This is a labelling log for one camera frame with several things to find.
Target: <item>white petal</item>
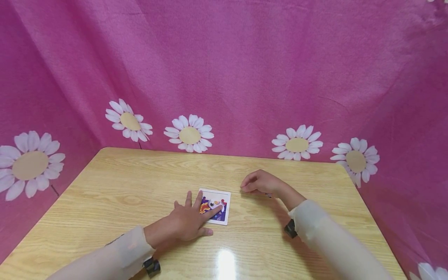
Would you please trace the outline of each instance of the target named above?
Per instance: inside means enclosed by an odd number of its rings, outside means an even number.
[[[179,116],[179,120],[181,121],[181,123],[184,127],[188,126],[188,120],[185,116]]]
[[[57,178],[59,177],[59,172],[57,172],[56,170],[48,169],[48,168],[47,168],[47,169],[43,172],[43,175],[44,175],[47,179],[53,180],[53,179],[57,179]]]
[[[60,163],[60,162],[55,163],[55,164],[50,164],[50,165],[48,166],[48,168],[50,168],[50,169],[52,169],[52,170],[54,170],[54,171],[57,171],[57,172],[61,172],[61,171],[62,171],[62,168],[64,168],[64,164],[62,164],[62,163]]]
[[[202,144],[201,142],[198,142],[197,144],[199,145],[199,148],[201,148],[201,151],[205,152],[208,150],[207,147],[204,144]]]
[[[144,122],[140,123],[140,127],[141,127],[142,129],[152,129],[152,125],[150,125],[150,124],[146,124],[146,123],[144,123]]]
[[[302,158],[304,158],[304,159],[310,159],[310,157],[311,157],[310,153],[307,152],[307,151],[300,152],[300,155],[301,155]]]
[[[206,147],[211,147],[211,142],[208,141],[207,139],[201,139],[200,142],[204,144],[204,146]]]
[[[137,141],[138,141],[137,131],[135,131],[135,130],[132,130],[132,131],[131,131],[131,139],[132,139],[132,141],[134,141],[134,142],[137,142]]]
[[[212,139],[215,135],[211,132],[202,132],[201,137],[205,139]]]
[[[14,136],[14,143],[22,153],[26,153],[28,151],[28,134],[22,133],[19,136]]]
[[[279,134],[279,135],[277,135],[277,139],[279,139],[279,140],[283,140],[283,141],[285,141],[285,143],[286,143],[287,141],[289,141],[289,137],[286,136],[286,135],[284,135],[284,134]]]
[[[322,141],[314,141],[314,142],[311,142],[308,147],[310,147],[310,148],[320,148],[322,146],[323,146],[323,142]]]
[[[186,151],[189,152],[189,153],[192,153],[192,152],[194,151],[194,149],[193,149],[193,145],[188,144],[188,145],[187,145],[187,148],[186,148]]]
[[[0,169],[0,179],[5,177],[6,175],[12,175],[13,171],[9,168],[6,169]]]
[[[286,159],[286,160],[292,160],[293,158],[294,158],[293,152],[287,153],[286,156],[284,157],[284,159]]]
[[[129,105],[129,104],[128,104],[128,112],[131,114],[134,114],[134,111],[132,110],[131,105]]]
[[[302,156],[300,155],[300,153],[294,153],[294,157],[293,157],[294,160],[299,161],[301,158],[302,158]]]
[[[14,184],[16,178],[14,175],[6,175],[0,179],[0,192],[9,189],[10,186]]]
[[[334,155],[330,158],[331,160],[344,160],[345,155]]]
[[[148,141],[148,138],[146,138],[145,134],[143,134],[143,132],[141,132],[140,130],[137,131],[137,136],[142,142]]]
[[[165,130],[168,132],[173,132],[173,133],[180,133],[180,131],[178,129],[175,129],[174,127],[165,127]]]
[[[118,123],[118,124],[112,124],[112,127],[113,127],[114,129],[116,129],[116,130],[123,130],[123,129],[125,129],[125,126],[122,125],[121,123]]]
[[[286,134],[287,134],[287,136],[289,137],[289,139],[293,139],[293,138],[295,138],[296,137],[296,130],[295,129],[292,129],[292,128],[288,128],[287,130],[286,130]]]
[[[308,137],[311,135],[311,133],[313,133],[313,128],[314,128],[314,126],[312,126],[312,125],[308,126],[308,128],[303,133],[302,138],[308,139]]]
[[[366,156],[366,161],[370,164],[375,164],[375,163],[379,162],[379,155]]]
[[[194,122],[193,127],[196,128],[196,129],[199,129],[199,128],[201,128],[203,125],[204,125],[204,119],[203,119],[203,118],[198,118],[198,119]]]
[[[370,173],[367,169],[364,169],[364,171],[362,171],[362,180],[364,181],[364,183],[368,183],[370,180]]]
[[[367,140],[361,139],[359,141],[359,151],[361,153],[365,152],[367,150]]]
[[[39,147],[37,148],[38,151],[45,151],[47,146],[52,142],[52,136],[49,133],[44,133],[40,139]]]
[[[46,155],[52,155],[56,153],[56,151],[59,149],[60,143],[59,141],[52,141],[47,148],[45,148],[45,151],[43,151]]]
[[[201,147],[197,143],[195,143],[193,145],[193,149],[194,149],[195,152],[197,152],[199,154],[202,153]]]
[[[333,154],[341,155],[341,154],[346,154],[349,151],[344,148],[333,148],[332,152],[333,152]]]
[[[111,110],[111,109],[106,109],[106,113],[108,115],[114,116],[116,118],[120,118],[121,117],[119,113],[117,113],[116,111]]]
[[[348,151],[352,150],[352,146],[350,146],[350,144],[347,144],[347,143],[339,143],[339,144],[337,144],[337,146],[339,148],[343,148],[343,149],[346,149]]]
[[[182,141],[180,139],[178,139],[178,138],[171,138],[168,141],[170,143],[173,143],[173,144],[180,144],[180,143],[182,143]]]
[[[186,148],[187,148],[187,143],[182,143],[182,144],[179,144],[177,147],[180,149],[180,150],[185,150]]]
[[[28,151],[35,151],[39,147],[40,139],[34,130],[28,133]]]
[[[123,114],[123,108],[115,101],[109,102],[109,105],[120,115]]]
[[[179,137],[179,133],[175,133],[175,132],[168,132],[168,131],[164,131],[164,134],[170,138],[177,138]]]
[[[45,175],[37,176],[36,182],[38,190],[46,190],[50,185],[50,181],[45,177]]]
[[[280,139],[274,139],[271,142],[276,146],[283,146],[284,144],[286,144],[285,140],[280,140]]]
[[[367,163],[366,169],[369,170],[370,175],[375,175],[378,172],[378,167],[374,164]]]
[[[198,119],[197,115],[192,115],[190,114],[190,117],[188,118],[188,123],[190,124],[190,126],[194,125],[194,122]]]
[[[4,155],[0,155],[0,168],[7,168],[14,164],[14,160],[6,157]]]
[[[321,135],[322,135],[322,133],[320,133],[319,131],[311,134],[311,136],[308,137],[308,142],[316,141]]]
[[[203,125],[202,127],[198,128],[199,133],[202,132],[209,132],[211,131],[211,125]]]
[[[118,102],[120,103],[121,108],[123,108],[123,111],[128,112],[128,104],[123,99],[118,99]]]
[[[438,267],[435,270],[435,274],[439,278],[439,280],[448,280],[448,271],[444,268]]]
[[[131,137],[131,130],[126,128],[125,130],[123,130],[123,137],[125,138],[129,138]]]
[[[16,199],[25,188],[25,181],[18,180],[15,182],[6,193],[6,201],[11,201]]]
[[[428,263],[419,263],[418,272],[420,273],[420,278],[422,280],[437,280],[437,275],[434,269]]]
[[[143,116],[142,115],[134,115],[134,117],[137,119],[138,122],[142,122],[143,121]]]
[[[37,192],[37,181],[36,179],[31,179],[28,181],[25,187],[25,194],[27,198],[32,198]]]
[[[286,157],[286,155],[289,154],[288,150],[285,150],[281,153],[279,153],[279,155],[277,156],[279,159],[284,159],[284,157]]]
[[[114,122],[114,123],[120,122],[120,118],[117,118],[116,116],[112,116],[109,114],[106,114],[105,116],[106,116],[106,119],[110,120],[111,122]]]
[[[361,144],[359,143],[359,139],[354,137],[352,138],[352,140],[350,140],[350,145],[352,146],[352,148],[355,151],[359,151],[359,147],[361,146]]]
[[[355,183],[358,188],[361,188],[361,173],[356,173]]]
[[[376,150],[375,146],[371,146],[366,150],[366,152],[364,153],[364,156],[376,155],[376,154],[378,154],[378,150]]]
[[[275,147],[275,148],[272,148],[272,151],[273,151],[273,152],[276,152],[276,153],[283,152],[284,150],[286,150],[286,147],[285,147],[285,146],[277,146],[277,147]]]
[[[182,124],[182,122],[178,119],[174,119],[171,121],[172,125],[177,128],[178,130],[182,130],[184,128],[184,125]]]
[[[13,160],[18,159],[21,156],[20,151],[13,146],[0,146],[0,155],[4,155]]]
[[[317,154],[320,152],[319,148],[310,148],[308,147],[308,149],[306,150],[307,152],[309,152],[310,154]]]
[[[305,133],[305,130],[306,130],[306,125],[299,126],[299,128],[296,131],[296,137],[302,138],[303,134]]]

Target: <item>hand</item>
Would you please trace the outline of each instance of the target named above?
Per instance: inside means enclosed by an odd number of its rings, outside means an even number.
[[[175,236],[177,239],[188,241],[199,236],[213,235],[213,230],[210,228],[202,228],[202,225],[211,217],[218,214],[222,210],[222,206],[212,209],[204,214],[199,213],[199,208],[202,201],[202,191],[199,191],[194,205],[191,206],[191,191],[187,193],[185,206],[180,205],[177,201],[174,202],[174,210],[168,216],[172,219],[175,227]]]
[[[288,184],[264,171],[257,170],[247,175],[241,183],[241,189],[251,194],[274,194],[278,196],[280,188],[287,188]]]

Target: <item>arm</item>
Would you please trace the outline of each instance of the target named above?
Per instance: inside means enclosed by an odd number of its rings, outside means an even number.
[[[177,201],[170,215],[142,228],[137,226],[105,247],[87,254],[58,270],[48,280],[128,280],[139,272],[143,262],[149,259],[160,244],[168,240],[191,240],[199,236],[213,235],[202,225],[216,215],[221,207],[204,214],[199,213],[202,192],[194,205],[188,192],[185,206]]]
[[[333,221],[317,203],[307,200],[282,180],[258,170],[245,178],[241,188],[245,192],[272,193],[280,198],[294,219],[299,237],[327,261],[340,279],[392,279],[358,239]]]

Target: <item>right hand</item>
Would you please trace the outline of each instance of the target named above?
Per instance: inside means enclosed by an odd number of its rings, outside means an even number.
[[[275,196],[278,196],[281,188],[288,186],[279,178],[261,169],[247,175],[241,183],[241,189],[245,193],[273,194]]]

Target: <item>left hand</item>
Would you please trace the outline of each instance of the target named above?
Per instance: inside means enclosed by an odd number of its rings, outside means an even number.
[[[172,220],[175,227],[175,237],[180,240],[188,241],[199,236],[213,235],[213,230],[210,228],[203,228],[202,225],[211,217],[218,214],[222,210],[222,206],[212,209],[204,214],[199,213],[199,208],[202,202],[202,191],[199,191],[198,196],[192,206],[191,191],[187,193],[185,206],[174,202],[174,210],[167,218]]]

